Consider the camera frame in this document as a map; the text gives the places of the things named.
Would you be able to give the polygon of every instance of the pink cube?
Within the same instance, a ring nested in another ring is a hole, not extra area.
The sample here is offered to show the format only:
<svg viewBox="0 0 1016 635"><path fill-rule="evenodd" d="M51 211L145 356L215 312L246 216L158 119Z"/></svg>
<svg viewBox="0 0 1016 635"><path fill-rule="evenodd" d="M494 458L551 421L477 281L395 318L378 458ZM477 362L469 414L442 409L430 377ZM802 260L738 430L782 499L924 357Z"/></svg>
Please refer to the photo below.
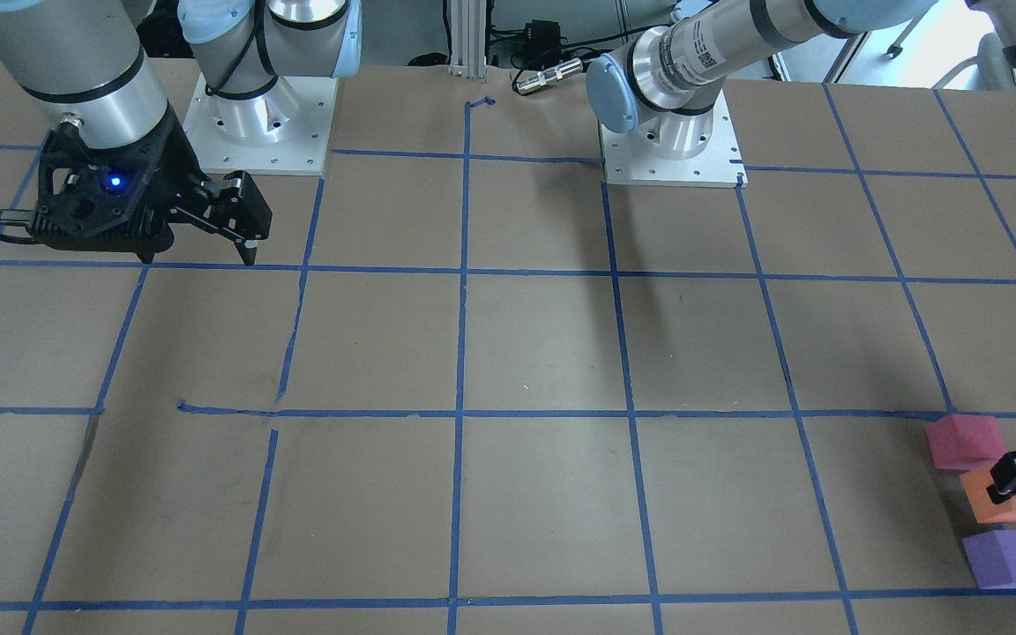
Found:
<svg viewBox="0 0 1016 635"><path fill-rule="evenodd" d="M968 472L1003 458L1006 442L999 420L979 415L947 415L927 427L935 466L941 470Z"/></svg>

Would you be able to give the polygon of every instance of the qr code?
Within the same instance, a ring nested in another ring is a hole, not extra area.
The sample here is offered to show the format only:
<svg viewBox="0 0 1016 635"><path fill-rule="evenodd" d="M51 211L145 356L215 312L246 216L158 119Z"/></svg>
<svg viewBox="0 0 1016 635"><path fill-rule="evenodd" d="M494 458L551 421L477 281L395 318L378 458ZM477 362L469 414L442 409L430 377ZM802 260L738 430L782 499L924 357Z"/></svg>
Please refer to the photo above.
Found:
<svg viewBox="0 0 1016 635"><path fill-rule="evenodd" d="M703 64L706 69L716 67L716 65L718 65L718 61L716 61L716 58L713 57L712 54L708 52L700 53L700 57L697 57L697 59L700 60L700 63Z"/></svg>

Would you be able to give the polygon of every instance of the orange cube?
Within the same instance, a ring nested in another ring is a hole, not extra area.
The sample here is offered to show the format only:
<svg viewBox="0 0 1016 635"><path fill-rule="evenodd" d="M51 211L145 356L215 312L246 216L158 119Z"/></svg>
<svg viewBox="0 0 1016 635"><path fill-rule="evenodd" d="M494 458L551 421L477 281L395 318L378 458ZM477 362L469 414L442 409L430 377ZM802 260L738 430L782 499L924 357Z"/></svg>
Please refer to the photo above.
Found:
<svg viewBox="0 0 1016 635"><path fill-rule="evenodd" d="M991 501L991 495L987 494L987 487L995 484L995 479L991 478L993 466L995 464L987 463L962 475L966 498L971 502L971 510L980 523L1016 523L1016 496L1003 504L995 505Z"/></svg>

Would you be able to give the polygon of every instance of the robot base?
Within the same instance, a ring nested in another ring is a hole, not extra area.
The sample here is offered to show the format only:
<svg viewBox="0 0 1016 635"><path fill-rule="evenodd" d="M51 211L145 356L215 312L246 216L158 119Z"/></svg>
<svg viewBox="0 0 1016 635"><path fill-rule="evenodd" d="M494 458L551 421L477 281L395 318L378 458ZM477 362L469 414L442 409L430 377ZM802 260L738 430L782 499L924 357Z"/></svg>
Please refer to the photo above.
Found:
<svg viewBox="0 0 1016 635"><path fill-rule="evenodd" d="M606 160L606 182L612 185L673 185L681 188L735 188L743 180L747 186L747 170L739 152L739 140L720 93L712 116L713 133L708 147L689 160L666 160L653 155L648 145L638 142L633 134L644 134L641 128L625 134L601 130L601 150Z"/></svg>
<svg viewBox="0 0 1016 635"><path fill-rule="evenodd" d="M244 170L250 174L323 176L338 80L331 77L283 79L290 81L303 102L309 125L302 133L272 144L242 145L218 131L210 99L206 97L205 79L198 77L183 129L204 172L226 174Z"/></svg>

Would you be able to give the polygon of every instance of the white mounting plate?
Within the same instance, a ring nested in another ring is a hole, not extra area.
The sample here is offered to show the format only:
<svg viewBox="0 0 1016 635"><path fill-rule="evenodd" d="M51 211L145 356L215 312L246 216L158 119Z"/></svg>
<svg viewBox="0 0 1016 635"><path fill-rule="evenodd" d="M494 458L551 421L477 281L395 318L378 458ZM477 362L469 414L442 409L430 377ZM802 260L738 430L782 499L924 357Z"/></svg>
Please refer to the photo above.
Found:
<svg viewBox="0 0 1016 635"><path fill-rule="evenodd" d="M190 145L198 155L198 164L208 174L226 174L244 170L250 174L288 174L288 176L322 177L331 137L331 117L335 114L335 92L338 80L331 77L282 77L305 104L305 114L311 125L305 134L270 145L241 145L230 139L214 122L210 99L206 97L206 81L198 76L190 109L183 119Z"/></svg>
<svg viewBox="0 0 1016 635"><path fill-rule="evenodd" d="M640 128L617 134L599 126L601 155L606 160L606 182L612 185L674 185L680 188L735 188L743 178L747 186L747 170L735 126L726 109L723 93L713 108L714 120L708 147L690 160L665 160L654 156L644 143L632 134L642 134Z"/></svg>

